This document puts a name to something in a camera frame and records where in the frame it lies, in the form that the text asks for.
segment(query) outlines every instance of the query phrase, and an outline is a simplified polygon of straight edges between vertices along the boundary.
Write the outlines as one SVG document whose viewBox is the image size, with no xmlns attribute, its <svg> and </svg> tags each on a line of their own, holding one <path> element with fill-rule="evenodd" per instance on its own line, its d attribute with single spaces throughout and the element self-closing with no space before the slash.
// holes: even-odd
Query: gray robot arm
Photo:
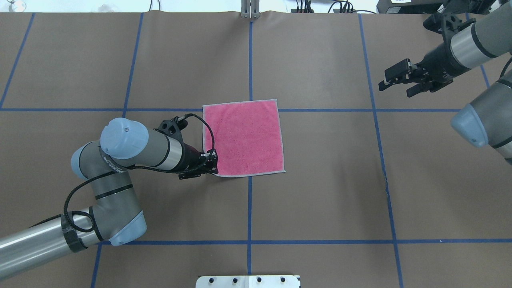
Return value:
<svg viewBox="0 0 512 288">
<path fill-rule="evenodd" d="M 118 246 L 142 236 L 146 223 L 128 174 L 135 164 L 177 173 L 180 179 L 218 173 L 214 149 L 203 153 L 183 143 L 184 118 L 165 120 L 155 130 L 116 118 L 103 129 L 100 140 L 78 149 L 71 166 L 75 174 L 91 182 L 96 204 L 80 212 L 65 209 L 57 219 L 0 239 L 0 280 L 100 241 Z"/>
<path fill-rule="evenodd" d="M 407 90 L 412 97 L 436 92 L 453 78 L 507 52 L 512 52 L 512 2 L 485 18 L 462 23 L 454 14 L 433 14 L 423 25 L 444 42 L 412 64 L 409 59 L 386 69 L 383 91 L 400 83 L 417 83 Z M 466 105 L 453 119 L 452 127 L 476 147 L 489 144 L 512 164 L 512 72 Z"/>
</svg>

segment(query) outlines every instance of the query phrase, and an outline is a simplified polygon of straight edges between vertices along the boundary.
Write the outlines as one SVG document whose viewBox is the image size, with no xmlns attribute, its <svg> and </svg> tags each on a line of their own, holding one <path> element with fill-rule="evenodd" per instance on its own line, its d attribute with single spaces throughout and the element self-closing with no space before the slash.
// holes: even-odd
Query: grid line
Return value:
<svg viewBox="0 0 512 288">
<path fill-rule="evenodd" d="M 25 36 L 23 36 L 22 44 L 19 46 L 18 54 L 16 55 L 16 59 L 14 60 L 14 64 L 12 65 L 11 73 L 9 74 L 9 78 L 7 79 L 7 83 L 5 84 L 4 93 L 2 94 L 2 98 L 0 99 L 0 109 L 4 105 L 5 98 L 7 97 L 7 92 L 9 91 L 9 86 L 11 85 L 12 77 L 14 76 L 14 71 L 16 70 L 16 66 L 18 65 L 18 61 L 20 56 L 22 55 L 23 47 L 25 46 L 25 42 L 29 36 L 30 28 L 32 27 L 32 23 L 34 23 L 35 13 L 32 13 L 30 17 L 29 24 L 27 26 L 27 30 L 25 31 Z"/>
<path fill-rule="evenodd" d="M 483 67 L 483 65 L 480 65 L 480 70 L 482 70 L 482 75 L 483 75 L 483 79 L 485 81 L 485 85 L 487 86 L 487 88 L 489 88 L 490 87 L 489 79 L 487 79 L 487 73 L 485 72 L 485 68 Z"/>
<path fill-rule="evenodd" d="M 376 239 L 376 240 L 134 240 L 123 245 L 194 246 L 194 245 L 369 245 L 369 244 L 453 244 L 453 243 L 512 243 L 512 238 L 456 239 Z M 98 245 L 111 245 L 103 241 Z"/>
<path fill-rule="evenodd" d="M 128 109 L 128 100 L 130 98 L 130 89 L 132 88 L 133 71 L 135 70 L 135 61 L 137 60 L 137 50 L 139 49 L 140 31 L 142 30 L 142 21 L 144 20 L 144 13 L 140 14 L 139 29 L 137 30 L 137 38 L 135 39 L 135 48 L 133 49 L 132 66 L 130 68 L 130 76 L 128 77 L 128 86 L 126 87 L 126 97 L 124 98 L 123 115 L 126 117 L 126 110 Z"/>
<path fill-rule="evenodd" d="M 252 25 L 249 22 L 249 101 L 252 101 Z M 252 176 L 247 179 L 247 275 L 252 274 Z"/>
<path fill-rule="evenodd" d="M 0 108 L 16 112 L 202 112 L 202 108 Z M 279 108 L 279 112 L 373 112 L 374 109 L 358 108 Z M 376 108 L 377 112 L 459 112 L 460 109 Z"/>
<path fill-rule="evenodd" d="M 102 246 L 103 246 L 103 244 L 99 243 L 98 250 L 96 251 L 96 259 L 94 260 L 94 269 L 93 269 L 93 277 L 91 280 L 91 288 L 94 288 L 96 286 L 96 276 L 98 275 L 99 259 L 101 257 L 101 247 Z"/>
<path fill-rule="evenodd" d="M 388 202 L 388 213 L 389 213 L 389 222 L 391 225 L 391 236 L 393 237 L 393 248 L 395 250 L 395 261 L 396 261 L 396 270 L 397 270 L 397 274 L 398 274 L 398 284 L 400 285 L 400 288 L 403 288 L 402 268 L 400 265 L 400 254 L 398 252 L 398 244 L 396 242 L 395 221 L 393 218 L 393 208 L 391 206 L 391 196 L 389 193 L 388 175 L 386 173 L 386 163 L 384 162 L 384 152 L 382 150 L 382 142 L 380 140 L 380 129 L 379 129 L 379 123 L 378 123 L 378 118 L 377 118 L 377 110 L 376 110 L 376 106 L 375 106 L 375 98 L 373 95 L 372 78 L 371 78 L 371 74 L 370 74 L 370 64 L 368 62 L 368 53 L 366 51 L 365 30 L 364 30 L 364 27 L 362 24 L 361 14 L 358 14 L 358 18 L 359 18 L 359 28 L 361 31 L 362 50 L 363 50 L 363 54 L 365 56 L 366 76 L 368 78 L 368 89 L 370 90 L 370 99 L 372 102 L 373 121 L 375 123 L 375 132 L 377 134 L 377 144 L 379 147 L 380 165 L 381 165 L 382 173 L 384 175 L 384 180 L 386 183 L 386 198 L 387 198 L 387 202 Z"/>
</svg>

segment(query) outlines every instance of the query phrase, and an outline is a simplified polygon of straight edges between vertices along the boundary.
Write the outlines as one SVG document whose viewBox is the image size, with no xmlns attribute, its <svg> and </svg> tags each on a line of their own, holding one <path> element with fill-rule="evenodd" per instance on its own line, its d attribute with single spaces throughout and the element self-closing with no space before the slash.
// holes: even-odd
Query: light blue joint cap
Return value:
<svg viewBox="0 0 512 288">
<path fill-rule="evenodd" d="M 143 124 L 126 118 L 115 118 L 103 128 L 99 143 L 111 157 L 130 159 L 144 150 L 149 136 Z"/>
<path fill-rule="evenodd" d="M 452 118 L 452 127 L 475 147 L 479 148 L 489 143 L 482 120 L 471 104 L 466 105 Z"/>
<path fill-rule="evenodd" d="M 146 232 L 146 220 L 144 214 L 140 211 L 121 231 L 109 239 L 112 246 L 120 246 L 139 238 Z"/>
<path fill-rule="evenodd" d="M 87 177 L 85 177 L 82 174 L 82 171 L 80 170 L 80 155 L 82 154 L 83 149 L 91 143 L 92 142 L 89 142 L 84 146 L 78 148 L 78 150 L 76 150 L 75 153 L 73 153 L 73 156 L 71 156 L 71 170 L 73 170 L 76 176 L 78 176 L 78 178 L 82 180 L 87 180 Z"/>
</svg>

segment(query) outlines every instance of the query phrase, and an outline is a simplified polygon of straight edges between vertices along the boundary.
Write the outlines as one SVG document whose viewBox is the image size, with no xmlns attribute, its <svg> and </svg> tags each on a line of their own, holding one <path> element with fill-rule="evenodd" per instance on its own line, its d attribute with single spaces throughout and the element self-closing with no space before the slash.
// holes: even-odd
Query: metal bracket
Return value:
<svg viewBox="0 0 512 288">
<path fill-rule="evenodd" d="M 260 0 L 242 0 L 242 18 L 260 18 Z"/>
<path fill-rule="evenodd" d="M 202 276 L 196 288 L 301 288 L 299 275 Z"/>
</svg>

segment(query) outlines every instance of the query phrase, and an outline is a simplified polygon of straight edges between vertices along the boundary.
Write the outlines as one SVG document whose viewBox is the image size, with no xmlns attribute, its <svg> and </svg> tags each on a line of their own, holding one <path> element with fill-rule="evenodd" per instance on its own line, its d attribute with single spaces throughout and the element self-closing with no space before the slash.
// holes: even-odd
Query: pink cloth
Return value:
<svg viewBox="0 0 512 288">
<path fill-rule="evenodd" d="M 245 177 L 282 173 L 283 140 L 276 99 L 203 106 L 204 120 L 215 137 L 217 176 Z M 203 130 L 204 151 L 211 136 Z"/>
</svg>

